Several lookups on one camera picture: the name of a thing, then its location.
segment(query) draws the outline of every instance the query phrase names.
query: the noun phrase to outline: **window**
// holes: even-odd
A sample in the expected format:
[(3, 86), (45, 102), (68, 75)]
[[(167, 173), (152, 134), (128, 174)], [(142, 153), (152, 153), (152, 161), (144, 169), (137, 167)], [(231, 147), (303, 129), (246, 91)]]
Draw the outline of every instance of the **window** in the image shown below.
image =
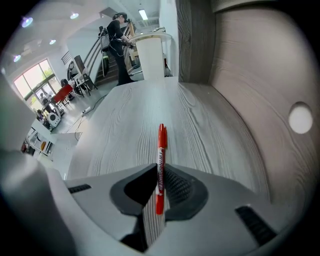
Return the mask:
[(42, 77), (43, 80), (53, 74), (52, 69), (51, 69), (47, 59), (42, 61), (41, 63), (39, 63), (39, 65), (40, 65), (40, 67), (43, 71), (43, 74), (44, 74), (44, 76)]
[(40, 102), (41, 93), (54, 96), (61, 89), (47, 59), (19, 76), (14, 84), (30, 108), (36, 110), (43, 108)]
[(26, 97), (31, 92), (31, 89), (23, 75), (20, 76), (17, 80), (15, 80), (14, 84), (20, 92), (20, 94), (22, 95), (22, 97)]

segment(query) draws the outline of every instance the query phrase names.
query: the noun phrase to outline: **round tabletop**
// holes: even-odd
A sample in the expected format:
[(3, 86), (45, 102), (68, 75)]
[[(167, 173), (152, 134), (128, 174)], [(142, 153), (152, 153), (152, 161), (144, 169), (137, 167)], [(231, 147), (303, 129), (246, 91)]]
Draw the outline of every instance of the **round tabletop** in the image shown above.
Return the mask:
[(143, 39), (149, 39), (149, 38), (160, 38), (161, 42), (165, 42), (172, 39), (172, 36), (164, 32), (148, 32), (148, 33), (135, 35), (134, 37), (129, 39), (129, 42), (135, 43), (137, 41), (140, 41)]

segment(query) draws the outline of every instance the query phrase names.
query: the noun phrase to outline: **black pants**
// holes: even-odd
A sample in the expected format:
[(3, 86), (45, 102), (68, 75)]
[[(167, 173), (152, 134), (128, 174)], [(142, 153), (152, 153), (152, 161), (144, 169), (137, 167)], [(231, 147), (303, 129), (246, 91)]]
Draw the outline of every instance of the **black pants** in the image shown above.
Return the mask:
[(118, 85), (120, 86), (133, 82), (127, 71), (122, 44), (118, 42), (111, 42), (110, 45), (112, 48), (109, 47), (109, 51), (115, 58), (115, 62), (118, 65)]

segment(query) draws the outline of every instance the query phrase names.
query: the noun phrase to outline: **air vent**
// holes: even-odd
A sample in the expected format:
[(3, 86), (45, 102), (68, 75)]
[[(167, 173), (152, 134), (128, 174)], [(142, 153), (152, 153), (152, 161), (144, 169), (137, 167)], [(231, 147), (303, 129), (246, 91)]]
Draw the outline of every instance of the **air vent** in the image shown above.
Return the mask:
[(73, 187), (69, 187), (68, 190), (71, 194), (73, 193), (77, 193), (77, 192), (80, 192), (80, 191), (84, 191), (84, 190), (88, 190), (88, 189), (91, 189), (91, 186), (88, 185), (88, 184), (83, 184), (83, 185), (80, 185), (80, 186), (73, 186)]
[(263, 246), (277, 234), (249, 206), (235, 209), (259, 246)]

